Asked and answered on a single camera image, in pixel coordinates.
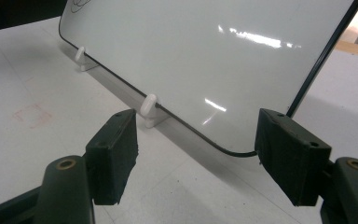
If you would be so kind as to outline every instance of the glossy white surface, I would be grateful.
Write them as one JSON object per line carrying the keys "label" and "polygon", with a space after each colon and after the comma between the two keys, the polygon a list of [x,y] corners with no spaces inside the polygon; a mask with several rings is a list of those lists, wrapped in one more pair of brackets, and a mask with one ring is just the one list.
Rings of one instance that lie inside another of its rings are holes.
{"label": "glossy white surface", "polygon": [[220,147],[245,152],[259,108],[287,111],[351,3],[68,1],[60,31]]}

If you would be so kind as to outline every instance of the whiteboard frame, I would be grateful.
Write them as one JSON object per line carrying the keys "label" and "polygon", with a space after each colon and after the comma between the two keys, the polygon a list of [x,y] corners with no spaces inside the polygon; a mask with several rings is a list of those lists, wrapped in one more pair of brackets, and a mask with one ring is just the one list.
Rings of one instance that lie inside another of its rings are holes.
{"label": "whiteboard frame", "polygon": [[[288,111],[286,113],[286,116],[292,118],[293,115],[296,113],[296,110],[298,109],[299,105],[301,104],[304,96],[307,94],[307,91],[310,88],[310,85],[312,84],[313,80],[317,77],[319,71],[322,69],[325,61],[329,57],[330,53],[332,52],[334,46],[338,42],[338,40],[339,40],[340,36],[342,35],[342,33],[345,31],[345,29],[350,24],[351,20],[353,19],[354,15],[356,14],[357,10],[358,10],[358,0],[353,0],[353,2],[351,4],[351,6],[349,7],[348,11],[345,13],[345,16],[343,17],[343,19],[339,23],[337,29],[335,30],[335,32],[333,33],[333,35],[331,36],[331,38],[327,42],[327,45],[324,47],[324,50],[322,51],[321,55],[318,57],[318,60],[316,61],[315,65],[312,66],[312,69],[310,70],[310,73],[307,75],[306,80],[304,81],[304,83],[302,84],[299,92],[297,93],[295,100],[291,103],[291,105],[290,105],[290,107],[289,107],[289,109],[288,109]],[[68,41],[67,39],[65,39],[62,36],[62,34],[61,34],[61,19],[62,18],[60,18],[60,24],[59,24],[59,35],[60,35],[61,39],[64,40],[69,45],[71,45],[72,47],[74,47],[75,49],[78,49],[80,46],[78,47],[78,46],[74,45],[73,43],[71,43],[70,41]],[[111,73],[113,76],[118,78],[120,81],[122,81],[123,83],[128,85],[130,88],[132,88],[136,92],[138,92],[140,95],[142,95],[143,97],[146,97],[146,94],[144,92],[138,90],[136,87],[131,85],[128,81],[126,81],[120,75],[116,74],[115,72],[113,72],[112,70],[110,70],[109,68],[104,66],[103,64],[99,63],[98,60],[94,59],[92,56],[88,55],[86,52],[85,52],[85,55],[90,57],[94,62],[96,62],[98,65],[100,65],[103,69],[105,69],[106,71]],[[189,130],[191,130],[193,133],[195,133],[196,135],[201,137],[208,144],[212,145],[213,147],[215,147],[219,151],[221,151],[221,152],[223,152],[223,153],[225,153],[225,154],[227,154],[229,156],[239,157],[239,158],[247,158],[247,157],[253,157],[253,156],[257,155],[257,153],[255,151],[234,152],[234,151],[230,151],[230,150],[228,150],[226,148],[220,147],[213,140],[211,140],[210,138],[208,138],[207,136],[205,136],[204,134],[202,134],[201,132],[199,132],[198,130],[193,128],[190,124],[186,123],[184,120],[182,120],[181,118],[179,118],[178,116],[173,114],[169,109],[167,109],[164,106],[159,105],[159,104],[157,104],[156,107],[160,108],[161,110],[163,110],[164,112],[169,114],[171,117],[173,117],[176,120],[178,120],[179,122],[181,122]]]}

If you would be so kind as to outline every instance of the whiteboard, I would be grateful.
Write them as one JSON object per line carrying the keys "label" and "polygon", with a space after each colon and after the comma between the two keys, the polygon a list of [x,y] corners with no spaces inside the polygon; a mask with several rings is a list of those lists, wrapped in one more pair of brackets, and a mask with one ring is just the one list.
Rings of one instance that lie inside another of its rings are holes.
{"label": "whiteboard", "polygon": [[69,0],[61,37],[225,152],[258,111],[292,116],[358,8],[352,0]]}

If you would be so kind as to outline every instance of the white plastic clip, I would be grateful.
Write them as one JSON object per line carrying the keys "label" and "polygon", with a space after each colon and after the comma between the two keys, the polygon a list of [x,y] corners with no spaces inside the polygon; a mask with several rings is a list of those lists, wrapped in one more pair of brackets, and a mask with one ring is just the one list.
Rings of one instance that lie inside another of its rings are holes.
{"label": "white plastic clip", "polygon": [[92,59],[87,57],[84,53],[86,52],[86,49],[84,47],[80,47],[77,50],[75,61],[80,65],[80,71],[85,72],[87,70],[90,70],[91,68],[94,68],[98,66],[96,62],[94,62]]}
{"label": "white plastic clip", "polygon": [[156,108],[157,96],[149,94],[141,106],[141,115],[146,118],[146,128],[153,128],[169,117],[164,111]]}

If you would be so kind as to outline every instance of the white table surface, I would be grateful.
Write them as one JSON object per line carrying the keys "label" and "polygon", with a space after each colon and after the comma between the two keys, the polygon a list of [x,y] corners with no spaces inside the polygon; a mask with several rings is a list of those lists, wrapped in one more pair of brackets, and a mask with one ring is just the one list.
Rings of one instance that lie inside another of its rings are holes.
{"label": "white table surface", "polygon": [[[58,23],[0,31],[0,203],[40,186],[51,161],[83,155],[113,114],[141,105],[101,67],[79,72]],[[358,56],[333,52],[295,120],[333,146],[332,160],[358,158]],[[174,119],[144,122],[137,116],[139,157],[121,204],[95,206],[97,223],[321,223],[319,207],[293,207],[258,158],[226,156]]]}

